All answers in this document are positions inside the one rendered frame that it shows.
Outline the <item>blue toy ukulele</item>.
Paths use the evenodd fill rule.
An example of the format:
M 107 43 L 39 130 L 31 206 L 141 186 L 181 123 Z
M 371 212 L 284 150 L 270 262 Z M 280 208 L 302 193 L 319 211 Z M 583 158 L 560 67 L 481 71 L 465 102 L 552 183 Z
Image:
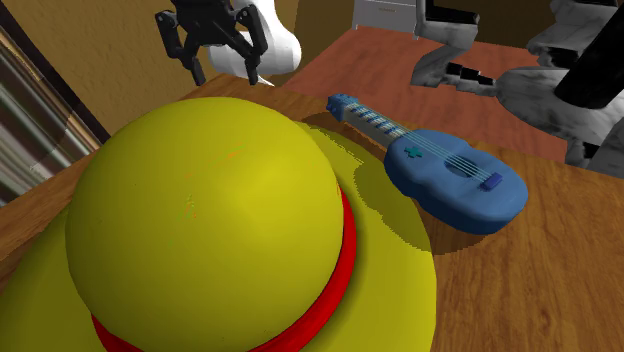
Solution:
M 383 164 L 393 185 L 457 230 L 495 233 L 526 205 L 524 180 L 461 138 L 430 129 L 411 130 L 346 94 L 329 96 L 326 109 L 384 147 Z

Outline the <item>white cabinet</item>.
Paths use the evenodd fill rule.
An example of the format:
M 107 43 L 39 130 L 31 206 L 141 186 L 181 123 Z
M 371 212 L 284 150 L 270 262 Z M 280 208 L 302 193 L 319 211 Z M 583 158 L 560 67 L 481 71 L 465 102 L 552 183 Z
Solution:
M 352 28 L 360 26 L 410 33 L 414 39 L 417 0 L 354 0 Z

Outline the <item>yellow hat with red band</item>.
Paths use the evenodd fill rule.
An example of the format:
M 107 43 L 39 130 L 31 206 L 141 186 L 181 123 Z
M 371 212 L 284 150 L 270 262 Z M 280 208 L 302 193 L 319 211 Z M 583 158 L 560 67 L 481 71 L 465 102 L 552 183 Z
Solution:
M 0 294 L 0 352 L 430 352 L 435 324 L 382 163 L 224 97 L 117 132 Z

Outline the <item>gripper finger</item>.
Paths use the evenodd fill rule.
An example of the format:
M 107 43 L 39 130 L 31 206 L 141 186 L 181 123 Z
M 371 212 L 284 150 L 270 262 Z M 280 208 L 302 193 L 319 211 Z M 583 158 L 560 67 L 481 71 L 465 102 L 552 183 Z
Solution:
M 155 14 L 155 21 L 163 41 L 166 54 L 169 58 L 178 59 L 183 67 L 191 72 L 197 86 L 206 82 L 202 66 L 197 58 L 200 44 L 191 35 L 186 37 L 185 43 L 180 41 L 177 15 L 169 10 Z
M 214 21 L 224 43 L 214 47 L 214 68 L 221 73 L 235 73 L 231 56 L 225 47 L 232 49 L 243 60 L 250 85 L 259 82 L 257 68 L 268 43 L 262 27 L 260 12 L 253 3 L 235 10 L 230 3 L 215 3 L 217 17 Z

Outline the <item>wooden table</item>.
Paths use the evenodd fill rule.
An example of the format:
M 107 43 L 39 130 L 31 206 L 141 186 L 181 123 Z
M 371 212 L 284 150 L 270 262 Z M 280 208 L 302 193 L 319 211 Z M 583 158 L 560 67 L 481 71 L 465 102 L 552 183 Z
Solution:
M 432 352 L 624 351 L 624 180 L 479 142 L 525 180 L 508 227 L 471 238 L 427 218 Z

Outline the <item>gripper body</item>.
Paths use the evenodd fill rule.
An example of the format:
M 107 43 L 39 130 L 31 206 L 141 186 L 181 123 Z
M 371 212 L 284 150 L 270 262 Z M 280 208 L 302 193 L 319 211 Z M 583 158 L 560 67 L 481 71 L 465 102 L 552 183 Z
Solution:
M 188 33 L 209 29 L 214 23 L 225 29 L 234 28 L 238 13 L 230 0 L 171 0 L 177 22 Z

